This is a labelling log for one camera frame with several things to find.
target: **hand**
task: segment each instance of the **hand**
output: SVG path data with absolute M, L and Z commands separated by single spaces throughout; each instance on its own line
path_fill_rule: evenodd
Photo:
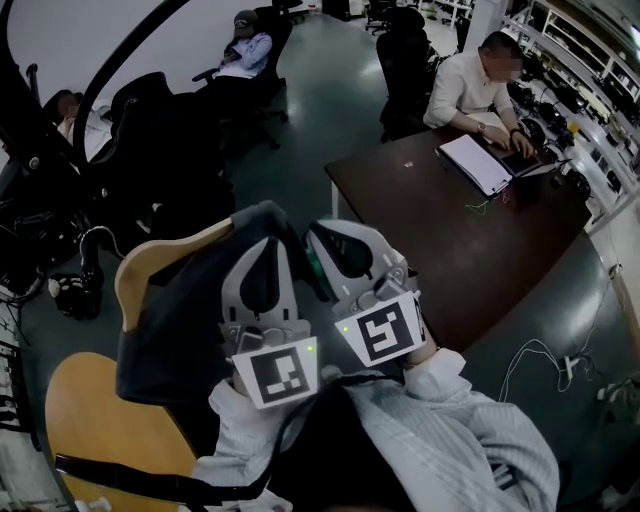
M 438 351 L 438 347 L 436 346 L 436 342 L 431 337 L 431 333 L 427 329 L 424 323 L 422 324 L 422 329 L 427 338 L 427 342 L 422 345 L 419 349 L 414 350 L 413 352 L 409 352 L 405 361 L 412 366 L 418 366 L 420 363 L 425 362 L 427 359 L 431 358 Z
M 533 146 L 531 145 L 531 142 L 529 142 L 529 139 L 527 139 L 522 133 L 514 132 L 514 134 L 511 136 L 511 142 L 513 142 L 515 148 L 520 151 L 520 153 L 522 153 L 522 156 L 524 156 L 525 158 L 533 156 Z
M 229 62 L 233 62 L 234 60 L 238 60 L 240 58 L 240 54 L 234 50 L 229 50 L 224 54 L 223 62 L 225 64 L 229 64 Z
M 502 149 L 511 148 L 511 139 L 509 138 L 509 134 L 505 133 L 504 130 L 501 130 L 497 126 L 487 126 L 484 132 L 482 132 L 482 135 L 491 142 L 495 142 Z

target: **paper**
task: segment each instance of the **paper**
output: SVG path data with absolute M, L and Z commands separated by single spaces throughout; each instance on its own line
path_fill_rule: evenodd
M 232 359 L 258 409 L 300 400 L 318 391 L 316 338 L 264 347 Z
M 427 340 L 413 292 L 379 302 L 335 326 L 367 367 L 416 350 Z
M 485 195 L 497 194 L 511 181 L 511 175 L 469 135 L 440 146 L 449 158 L 478 185 Z

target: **white sleeve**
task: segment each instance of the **white sleeve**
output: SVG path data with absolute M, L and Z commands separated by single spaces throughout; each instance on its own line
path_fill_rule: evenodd
M 496 478 L 500 489 L 529 510 L 555 510 L 559 475 L 551 449 L 518 407 L 471 391 L 471 384 L 460 377 L 464 364 L 457 352 L 441 349 L 405 372 L 407 393 L 429 402 L 439 414 L 456 419 L 474 434 L 487 461 L 500 469 L 501 477 Z M 504 478 L 504 471 L 511 478 Z
M 258 410 L 227 381 L 213 389 L 209 405 L 220 416 L 218 444 L 214 455 L 197 460 L 193 477 L 220 487 L 248 486 L 269 464 L 286 410 Z
M 463 92 L 462 76 L 450 59 L 445 60 L 436 74 L 425 122 L 437 127 L 448 124 L 458 112 L 458 100 Z
M 513 103 L 511 103 L 511 97 L 509 96 L 506 84 L 500 84 L 500 87 L 493 98 L 493 104 L 496 106 L 498 114 L 502 114 L 502 112 L 508 108 L 513 108 Z

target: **cap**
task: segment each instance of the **cap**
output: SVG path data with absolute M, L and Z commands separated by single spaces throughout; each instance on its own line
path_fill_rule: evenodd
M 258 23 L 258 15 L 251 10 L 240 11 L 233 23 L 236 27 L 233 37 L 251 37 L 254 34 L 253 27 Z

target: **armrest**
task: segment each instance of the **armrest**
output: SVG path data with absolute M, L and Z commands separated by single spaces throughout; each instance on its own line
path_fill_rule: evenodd
M 199 82 L 200 80 L 207 80 L 207 82 L 211 79 L 211 77 L 217 73 L 218 71 L 220 71 L 220 68 L 211 68 L 211 69 L 207 69 L 206 71 L 203 71 L 202 73 L 194 76 L 191 81 L 192 82 Z

